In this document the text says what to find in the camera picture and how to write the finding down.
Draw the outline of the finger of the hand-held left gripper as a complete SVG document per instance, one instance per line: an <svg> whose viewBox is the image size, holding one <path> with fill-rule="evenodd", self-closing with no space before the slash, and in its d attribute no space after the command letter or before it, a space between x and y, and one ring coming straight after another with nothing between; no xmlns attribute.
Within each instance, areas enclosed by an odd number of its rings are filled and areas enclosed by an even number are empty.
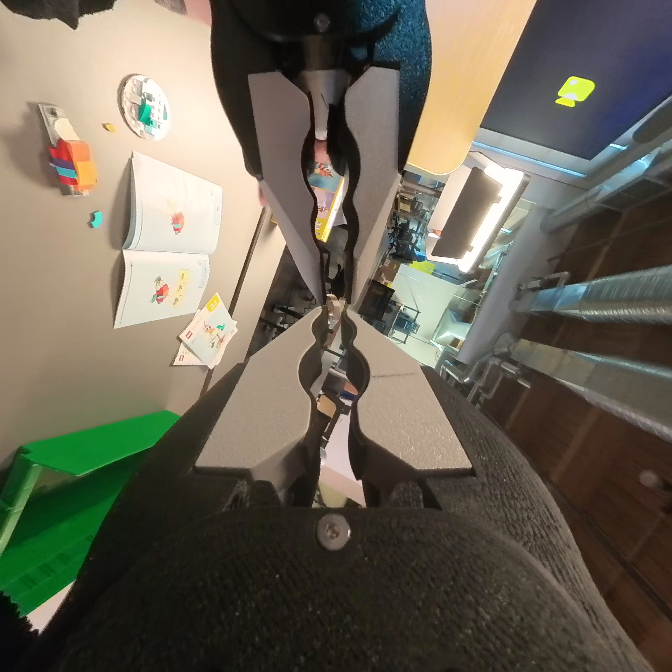
<svg viewBox="0 0 672 672"><path fill-rule="evenodd" d="M317 203L307 182L315 132L311 99L281 72L248 76L261 161L261 189L307 289L324 304Z"/></svg>
<svg viewBox="0 0 672 672"><path fill-rule="evenodd" d="M399 71L370 67L344 97L348 189L343 214L346 300L356 306L374 270L399 185Z"/></svg>

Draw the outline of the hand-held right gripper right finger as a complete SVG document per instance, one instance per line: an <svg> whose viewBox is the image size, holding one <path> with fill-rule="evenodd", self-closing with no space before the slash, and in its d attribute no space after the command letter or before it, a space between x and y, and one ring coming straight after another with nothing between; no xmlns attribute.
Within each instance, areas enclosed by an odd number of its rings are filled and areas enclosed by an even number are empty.
<svg viewBox="0 0 672 672"><path fill-rule="evenodd" d="M348 455L367 507L402 483L429 494L433 479L475 474L472 462L417 360L351 309L341 318L348 381L357 390Z"/></svg>

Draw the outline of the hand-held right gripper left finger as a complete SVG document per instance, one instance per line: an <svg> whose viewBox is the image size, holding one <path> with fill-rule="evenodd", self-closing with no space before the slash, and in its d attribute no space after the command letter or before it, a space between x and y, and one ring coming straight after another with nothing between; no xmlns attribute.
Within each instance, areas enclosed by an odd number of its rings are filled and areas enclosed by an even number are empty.
<svg viewBox="0 0 672 672"><path fill-rule="evenodd" d="M323 371L329 310L316 307L250 357L195 466L207 474L271 483L310 507L320 473L313 384Z"/></svg>

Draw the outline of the orange lego balloon build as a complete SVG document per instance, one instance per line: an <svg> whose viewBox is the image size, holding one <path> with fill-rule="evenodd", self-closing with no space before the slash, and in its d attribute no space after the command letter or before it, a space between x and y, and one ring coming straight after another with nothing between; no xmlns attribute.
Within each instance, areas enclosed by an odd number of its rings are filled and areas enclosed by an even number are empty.
<svg viewBox="0 0 672 672"><path fill-rule="evenodd" d="M64 193L88 196L98 182L89 144L81 140L61 108L45 103L38 103L37 107L48 136L48 162Z"/></svg>

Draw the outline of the lego set box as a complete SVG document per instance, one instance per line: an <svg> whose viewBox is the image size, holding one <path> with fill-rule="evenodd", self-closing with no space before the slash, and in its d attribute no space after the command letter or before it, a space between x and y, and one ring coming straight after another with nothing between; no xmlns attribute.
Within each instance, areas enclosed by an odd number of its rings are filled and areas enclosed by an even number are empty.
<svg viewBox="0 0 672 672"><path fill-rule="evenodd" d="M315 160L314 168L308 175L308 184L314 192L317 204L315 235L318 241L326 243L337 216L341 213L347 180L330 163Z"/></svg>

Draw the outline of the lego leaflet with yellow corner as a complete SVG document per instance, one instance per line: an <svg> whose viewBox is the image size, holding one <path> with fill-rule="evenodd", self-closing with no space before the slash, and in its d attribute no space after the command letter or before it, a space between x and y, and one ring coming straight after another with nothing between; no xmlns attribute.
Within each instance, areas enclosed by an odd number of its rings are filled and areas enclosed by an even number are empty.
<svg viewBox="0 0 672 672"><path fill-rule="evenodd" d="M203 365L214 369L221 361L227 344L237 333L237 322L229 314L216 292L181 335L184 344Z"/></svg>

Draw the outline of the small white lego leaflet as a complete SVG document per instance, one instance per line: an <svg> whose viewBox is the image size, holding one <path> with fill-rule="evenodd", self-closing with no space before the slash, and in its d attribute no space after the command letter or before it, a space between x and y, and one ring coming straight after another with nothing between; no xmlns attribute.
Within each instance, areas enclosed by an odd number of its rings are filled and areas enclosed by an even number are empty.
<svg viewBox="0 0 672 672"><path fill-rule="evenodd" d="M198 312L189 322L188 326L180 333L178 337L180 342L179 348L171 364L173 367L194 365L208 368L208 365L190 349L189 345L182 338L192 327L197 326L200 321L202 320L200 319L200 312Z"/></svg>

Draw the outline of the white round lego base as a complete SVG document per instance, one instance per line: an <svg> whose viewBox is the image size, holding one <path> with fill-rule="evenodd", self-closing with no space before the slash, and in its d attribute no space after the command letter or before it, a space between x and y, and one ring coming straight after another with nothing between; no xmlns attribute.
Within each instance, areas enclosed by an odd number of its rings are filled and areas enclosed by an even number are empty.
<svg viewBox="0 0 672 672"><path fill-rule="evenodd" d="M125 78L120 91L124 121L139 138L160 141L172 126L172 110L156 80L133 74Z"/></svg>

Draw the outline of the open instruction booklet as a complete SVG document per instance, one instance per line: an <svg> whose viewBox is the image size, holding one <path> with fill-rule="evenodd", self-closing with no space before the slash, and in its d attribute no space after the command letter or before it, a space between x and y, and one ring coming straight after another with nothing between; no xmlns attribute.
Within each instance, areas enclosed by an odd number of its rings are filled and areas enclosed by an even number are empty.
<svg viewBox="0 0 672 672"><path fill-rule="evenodd" d="M221 231L223 189L133 153L124 279L113 328L193 315Z"/></svg>

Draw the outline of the wood panel on white stand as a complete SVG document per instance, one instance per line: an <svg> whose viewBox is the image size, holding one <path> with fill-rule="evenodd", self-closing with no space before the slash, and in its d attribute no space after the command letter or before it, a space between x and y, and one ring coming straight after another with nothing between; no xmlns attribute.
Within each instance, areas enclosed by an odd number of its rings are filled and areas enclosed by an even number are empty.
<svg viewBox="0 0 672 672"><path fill-rule="evenodd" d="M407 168L447 175L469 153L535 1L426 1L432 72Z"/></svg>

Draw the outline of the hanging ceiling light panel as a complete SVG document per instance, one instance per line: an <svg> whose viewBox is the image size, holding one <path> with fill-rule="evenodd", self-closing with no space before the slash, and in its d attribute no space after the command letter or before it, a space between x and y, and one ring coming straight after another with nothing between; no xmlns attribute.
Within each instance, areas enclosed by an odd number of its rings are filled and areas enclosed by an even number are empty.
<svg viewBox="0 0 672 672"><path fill-rule="evenodd" d="M427 225L425 256L473 272L522 197L529 177L483 155L473 155L448 176Z"/></svg>

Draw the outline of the green plastic bin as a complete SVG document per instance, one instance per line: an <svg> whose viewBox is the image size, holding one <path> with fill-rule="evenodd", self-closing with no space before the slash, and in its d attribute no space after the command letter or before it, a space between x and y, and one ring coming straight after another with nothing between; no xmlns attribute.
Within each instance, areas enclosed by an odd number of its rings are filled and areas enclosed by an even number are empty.
<svg viewBox="0 0 672 672"><path fill-rule="evenodd" d="M18 449L1 485L1 592L21 616L76 579L114 500L179 418L164 410Z"/></svg>

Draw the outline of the silver ventilation duct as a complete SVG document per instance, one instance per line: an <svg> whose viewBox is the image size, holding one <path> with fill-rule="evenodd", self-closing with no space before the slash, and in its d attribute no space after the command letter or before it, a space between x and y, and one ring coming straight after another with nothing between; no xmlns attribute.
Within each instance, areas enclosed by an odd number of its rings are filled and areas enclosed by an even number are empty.
<svg viewBox="0 0 672 672"><path fill-rule="evenodd" d="M538 291L525 290L512 312L588 323L671 324L671 265Z"/></svg>
<svg viewBox="0 0 672 672"><path fill-rule="evenodd" d="M551 378L596 407L640 424L671 425L671 369L623 357L518 339L507 348L518 364Z"/></svg>

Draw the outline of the yellow wall sign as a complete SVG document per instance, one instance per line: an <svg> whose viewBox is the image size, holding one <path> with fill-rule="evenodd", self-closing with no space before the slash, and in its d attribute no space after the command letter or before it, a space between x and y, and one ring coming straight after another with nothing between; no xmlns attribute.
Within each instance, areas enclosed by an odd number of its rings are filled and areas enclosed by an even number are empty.
<svg viewBox="0 0 672 672"><path fill-rule="evenodd" d="M569 77L557 91L555 104L563 107L576 107L590 97L595 90L595 82L577 76Z"/></svg>

